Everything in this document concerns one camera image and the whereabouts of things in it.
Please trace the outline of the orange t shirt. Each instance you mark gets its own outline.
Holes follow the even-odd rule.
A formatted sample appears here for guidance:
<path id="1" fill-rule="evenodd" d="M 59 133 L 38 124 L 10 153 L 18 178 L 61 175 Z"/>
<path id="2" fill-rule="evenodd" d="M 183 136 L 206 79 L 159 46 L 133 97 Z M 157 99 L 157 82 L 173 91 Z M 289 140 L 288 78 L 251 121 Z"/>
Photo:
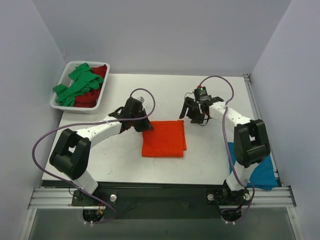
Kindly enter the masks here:
<path id="1" fill-rule="evenodd" d="M 183 120 L 152 121 L 142 133 L 141 155 L 146 158 L 182 158 L 187 150 Z"/>

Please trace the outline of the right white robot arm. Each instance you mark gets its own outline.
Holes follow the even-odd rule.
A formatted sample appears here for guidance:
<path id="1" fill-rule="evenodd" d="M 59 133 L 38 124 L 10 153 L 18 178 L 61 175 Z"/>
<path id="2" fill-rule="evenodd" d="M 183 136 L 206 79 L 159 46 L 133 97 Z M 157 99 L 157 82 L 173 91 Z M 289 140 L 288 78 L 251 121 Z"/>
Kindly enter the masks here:
<path id="1" fill-rule="evenodd" d="M 233 204 L 254 170 L 271 153 L 266 125 L 262 119 L 251 119 L 228 107 L 222 98 L 212 97 L 204 86 L 198 86 L 193 94 L 194 98 L 184 97 L 179 118 L 188 117 L 192 124 L 201 126 L 211 119 L 222 124 L 231 173 L 221 197 L 225 203 Z"/>

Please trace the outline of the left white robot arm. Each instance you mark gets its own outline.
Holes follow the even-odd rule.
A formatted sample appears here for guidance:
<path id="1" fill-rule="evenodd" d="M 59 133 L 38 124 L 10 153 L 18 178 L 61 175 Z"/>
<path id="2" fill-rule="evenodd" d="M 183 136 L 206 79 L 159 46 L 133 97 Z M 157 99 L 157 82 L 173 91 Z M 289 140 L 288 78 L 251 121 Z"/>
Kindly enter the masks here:
<path id="1" fill-rule="evenodd" d="M 109 137 L 134 128 L 138 133 L 153 129 L 143 107 L 143 97 L 129 97 L 124 106 L 110 113 L 97 125 L 63 130 L 51 153 L 49 163 L 84 190 L 83 200 L 90 206 L 101 201 L 99 184 L 87 171 L 91 148 Z"/>

